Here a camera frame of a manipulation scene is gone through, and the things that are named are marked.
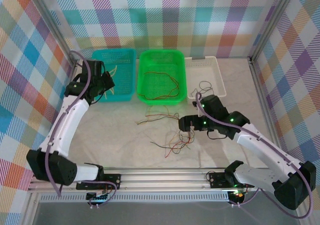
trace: white floor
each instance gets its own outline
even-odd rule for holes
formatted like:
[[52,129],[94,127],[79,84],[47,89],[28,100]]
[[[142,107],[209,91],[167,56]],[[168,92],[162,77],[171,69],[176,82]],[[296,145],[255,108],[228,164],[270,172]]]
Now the white floor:
[[[248,117],[266,137],[270,137],[258,101],[246,59],[218,59],[226,97],[221,98],[229,112],[239,111]],[[134,95],[130,102],[106,102],[92,105],[83,116],[73,137],[69,159],[76,163],[94,163],[104,167],[226,167],[234,160],[253,167],[265,165],[250,151],[226,138],[210,140],[205,131],[195,132],[195,140],[179,154],[157,147],[164,146],[176,132],[178,122],[164,118],[137,125],[145,120],[148,106]],[[180,117],[196,114],[187,101],[168,106],[170,114]],[[166,112],[163,106],[151,108],[151,114]],[[211,137],[219,136],[216,132]]]

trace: white plastic tray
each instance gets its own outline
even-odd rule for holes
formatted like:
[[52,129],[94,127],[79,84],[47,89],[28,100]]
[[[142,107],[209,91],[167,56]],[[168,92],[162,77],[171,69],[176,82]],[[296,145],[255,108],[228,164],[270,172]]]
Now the white plastic tray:
[[[192,104],[196,100],[197,89],[208,87],[211,83],[214,94],[219,98],[227,95],[224,81],[222,79],[217,58],[215,56],[206,56],[204,59],[185,58],[186,86],[188,103]],[[202,96],[212,95],[213,92],[207,91]]]

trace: basket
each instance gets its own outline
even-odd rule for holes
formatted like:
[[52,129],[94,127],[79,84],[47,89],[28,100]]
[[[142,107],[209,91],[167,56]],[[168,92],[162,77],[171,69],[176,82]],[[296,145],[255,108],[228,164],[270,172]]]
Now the basket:
[[151,49],[140,55],[137,94],[150,105],[177,105],[187,96],[185,57],[178,50]]
[[136,51],[134,49],[103,49],[92,54],[92,58],[103,61],[115,84],[104,93],[99,102],[130,101],[136,85]]
[[227,95],[215,56],[206,56],[204,59],[186,57],[185,70],[188,104],[192,104],[196,100],[197,92],[203,93],[202,97],[214,94],[222,98]]

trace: green plastic basket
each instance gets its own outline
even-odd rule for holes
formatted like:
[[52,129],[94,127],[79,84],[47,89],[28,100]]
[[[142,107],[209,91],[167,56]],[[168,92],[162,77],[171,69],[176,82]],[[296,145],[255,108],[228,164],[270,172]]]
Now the green plastic basket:
[[137,94],[142,102],[151,106],[173,106],[184,100],[187,82],[182,52],[157,49],[143,52],[139,60]]

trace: blue plastic basket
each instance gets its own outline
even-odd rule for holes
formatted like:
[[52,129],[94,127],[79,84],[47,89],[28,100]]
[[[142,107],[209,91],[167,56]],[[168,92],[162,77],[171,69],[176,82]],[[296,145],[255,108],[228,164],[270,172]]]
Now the blue plastic basket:
[[136,86],[136,51],[130,48],[103,49],[95,51],[92,58],[103,61],[115,84],[114,94],[111,90],[106,91],[99,102],[130,101]]

